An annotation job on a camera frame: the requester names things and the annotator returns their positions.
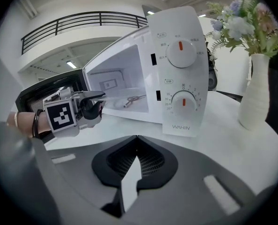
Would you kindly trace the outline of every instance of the blue flower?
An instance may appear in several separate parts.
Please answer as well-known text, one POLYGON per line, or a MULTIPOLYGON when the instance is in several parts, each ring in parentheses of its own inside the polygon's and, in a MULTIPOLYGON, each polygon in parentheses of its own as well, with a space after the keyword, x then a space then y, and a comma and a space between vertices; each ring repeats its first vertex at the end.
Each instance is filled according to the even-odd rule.
POLYGON ((234 0, 229 6, 235 16, 239 16, 241 4, 242 0, 234 0))
POLYGON ((223 24, 219 20, 211 20, 211 24, 216 31, 221 31, 221 29, 223 29, 223 24))

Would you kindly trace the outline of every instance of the balcony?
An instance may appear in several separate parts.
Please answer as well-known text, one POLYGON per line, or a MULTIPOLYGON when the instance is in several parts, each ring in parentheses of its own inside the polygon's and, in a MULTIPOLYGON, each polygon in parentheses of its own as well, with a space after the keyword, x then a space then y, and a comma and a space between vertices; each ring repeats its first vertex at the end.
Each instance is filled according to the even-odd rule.
POLYGON ((22 55, 39 43, 63 32, 90 26, 125 26, 140 28, 147 25, 145 17, 128 13, 95 11, 73 14, 48 22, 22 38, 22 55))

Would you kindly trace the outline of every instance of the black bracelet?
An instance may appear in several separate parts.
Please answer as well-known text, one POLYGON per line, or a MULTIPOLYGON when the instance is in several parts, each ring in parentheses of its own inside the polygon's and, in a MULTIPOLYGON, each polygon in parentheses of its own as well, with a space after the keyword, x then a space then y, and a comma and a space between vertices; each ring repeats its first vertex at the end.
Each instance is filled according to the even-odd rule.
POLYGON ((39 133, 38 133, 38 119, 40 113, 42 113, 42 109, 38 109, 35 113, 34 120, 33 120, 33 125, 32 125, 32 135, 35 138, 39 138, 39 133))

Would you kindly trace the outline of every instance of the white round table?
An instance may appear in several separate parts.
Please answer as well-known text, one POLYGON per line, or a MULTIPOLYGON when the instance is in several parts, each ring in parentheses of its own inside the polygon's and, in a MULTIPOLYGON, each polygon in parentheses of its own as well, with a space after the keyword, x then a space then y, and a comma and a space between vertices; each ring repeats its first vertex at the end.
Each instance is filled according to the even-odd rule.
POLYGON ((103 114, 94 128, 77 137, 55 138, 47 150, 86 146, 127 135, 144 135, 199 151, 242 179, 257 195, 278 182, 278 135, 263 123, 248 131, 238 122, 239 103, 209 92, 204 119, 195 138, 166 135, 162 125, 103 114))

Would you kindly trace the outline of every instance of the power knob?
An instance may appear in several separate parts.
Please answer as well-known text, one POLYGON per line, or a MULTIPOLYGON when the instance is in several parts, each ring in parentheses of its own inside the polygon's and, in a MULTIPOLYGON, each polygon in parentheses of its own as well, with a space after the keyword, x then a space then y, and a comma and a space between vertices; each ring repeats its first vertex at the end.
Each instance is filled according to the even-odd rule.
POLYGON ((197 57, 195 46, 187 40, 177 40, 166 49, 169 62, 178 68, 186 68, 192 65, 197 57))
POLYGON ((188 91, 177 92, 172 97, 171 104, 174 114, 181 117, 189 117, 197 108, 193 94, 188 91))

